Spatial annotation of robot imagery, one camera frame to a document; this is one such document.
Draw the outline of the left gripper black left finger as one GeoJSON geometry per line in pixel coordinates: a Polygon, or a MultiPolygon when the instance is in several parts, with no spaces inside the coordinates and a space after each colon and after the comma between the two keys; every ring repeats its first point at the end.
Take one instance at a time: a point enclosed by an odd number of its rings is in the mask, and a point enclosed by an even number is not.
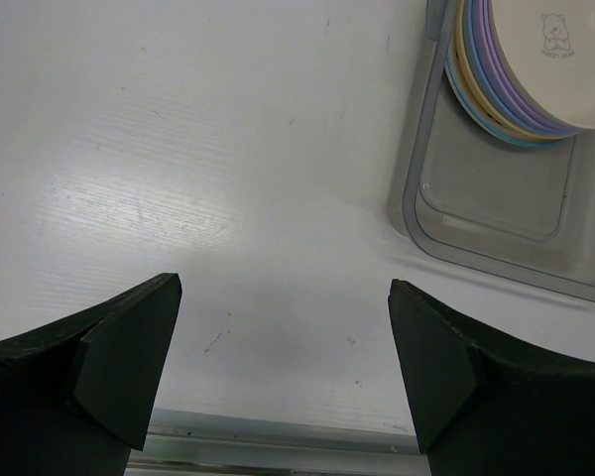
{"type": "Polygon", "coordinates": [[[179,314],[159,274],[0,340],[0,475],[121,475],[143,449],[179,314]]]}

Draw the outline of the yellow plastic plate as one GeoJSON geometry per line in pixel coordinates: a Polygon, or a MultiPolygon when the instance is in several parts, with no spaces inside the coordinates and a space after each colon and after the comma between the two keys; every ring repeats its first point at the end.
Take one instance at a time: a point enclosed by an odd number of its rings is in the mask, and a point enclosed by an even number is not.
{"type": "Polygon", "coordinates": [[[550,142],[550,138],[514,124],[485,96],[468,61],[463,34],[463,15],[464,2],[459,1],[449,47],[449,62],[452,70],[452,89],[456,90],[456,86],[459,86],[460,91],[457,95],[461,105],[481,128],[498,139],[520,147],[539,146],[550,142]]]}

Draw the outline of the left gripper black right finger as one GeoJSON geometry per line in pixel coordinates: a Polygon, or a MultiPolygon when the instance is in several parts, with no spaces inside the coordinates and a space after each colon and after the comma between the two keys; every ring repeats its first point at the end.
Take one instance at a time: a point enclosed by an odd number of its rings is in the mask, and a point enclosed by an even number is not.
{"type": "Polygon", "coordinates": [[[400,280],[388,308],[434,475],[595,475],[595,363],[467,316],[400,280]]]}

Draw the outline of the purple plate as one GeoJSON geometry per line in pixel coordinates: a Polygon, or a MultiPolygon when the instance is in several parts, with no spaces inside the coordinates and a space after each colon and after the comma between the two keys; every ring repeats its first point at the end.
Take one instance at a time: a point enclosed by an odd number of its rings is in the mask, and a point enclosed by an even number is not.
{"type": "Polygon", "coordinates": [[[464,27],[465,33],[467,35],[467,42],[469,46],[473,48],[473,53],[475,55],[474,63],[478,69],[479,76],[482,82],[482,88],[488,94],[488,97],[497,106],[503,113],[505,113],[508,117],[511,117],[515,122],[520,125],[528,126],[534,131],[540,131],[538,128],[532,127],[529,123],[526,123],[520,117],[517,117],[514,110],[511,107],[508,107],[502,98],[498,95],[499,89],[495,84],[493,77],[490,76],[491,69],[489,68],[488,60],[485,58],[483,51],[480,49],[481,44],[480,40],[481,37],[478,32],[472,29],[471,23],[471,7],[473,1],[466,1],[465,2],[465,20],[464,20],[464,27]]]}
{"type": "Polygon", "coordinates": [[[493,77],[499,89],[498,95],[504,103],[514,110],[517,117],[520,117],[532,127],[542,130],[543,133],[560,136],[571,136],[579,133],[578,128],[558,123],[540,113],[523,99],[506,74],[500,56],[496,51],[489,19],[489,2],[473,1],[471,10],[472,29],[478,32],[481,37],[480,49],[490,64],[490,76],[493,77]]]}

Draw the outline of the cream plastic plate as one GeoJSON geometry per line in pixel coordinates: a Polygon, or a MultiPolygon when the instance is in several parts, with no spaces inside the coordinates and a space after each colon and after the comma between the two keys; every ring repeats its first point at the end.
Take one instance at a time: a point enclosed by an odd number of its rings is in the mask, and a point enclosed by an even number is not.
{"type": "Polygon", "coordinates": [[[518,92],[543,115],[595,130],[595,1],[500,0],[487,8],[518,92]]]}

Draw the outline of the blue plastic plate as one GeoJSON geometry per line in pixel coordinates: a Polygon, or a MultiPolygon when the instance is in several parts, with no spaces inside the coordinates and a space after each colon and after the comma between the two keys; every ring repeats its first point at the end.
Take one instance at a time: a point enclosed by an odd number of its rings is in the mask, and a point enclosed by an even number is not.
{"type": "Polygon", "coordinates": [[[458,56],[460,70],[464,76],[464,80],[475,101],[483,111],[483,116],[490,119],[493,126],[499,126],[502,132],[507,133],[508,136],[514,139],[534,142],[537,144],[559,140],[559,135],[534,131],[528,126],[518,124],[495,106],[491,99],[486,95],[481,82],[475,74],[474,66],[472,64],[475,55],[467,52],[464,33],[465,10],[465,1],[460,1],[452,42],[456,55],[458,56]]]}

